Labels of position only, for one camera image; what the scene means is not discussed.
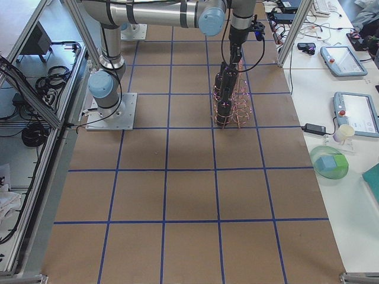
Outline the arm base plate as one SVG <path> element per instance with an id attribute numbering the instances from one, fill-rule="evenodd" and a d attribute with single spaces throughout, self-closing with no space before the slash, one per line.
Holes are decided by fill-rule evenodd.
<path id="1" fill-rule="evenodd" d="M 125 36 L 121 33 L 121 41 L 139 41 L 146 39 L 147 33 L 147 24 L 139 24 L 140 30 L 138 33 L 135 33 L 132 37 Z"/>
<path id="2" fill-rule="evenodd" d="M 98 108 L 93 98 L 91 108 L 95 110 L 88 113 L 85 128 L 89 131 L 132 130 L 136 105 L 137 93 L 123 93 L 121 105 L 111 109 Z"/>

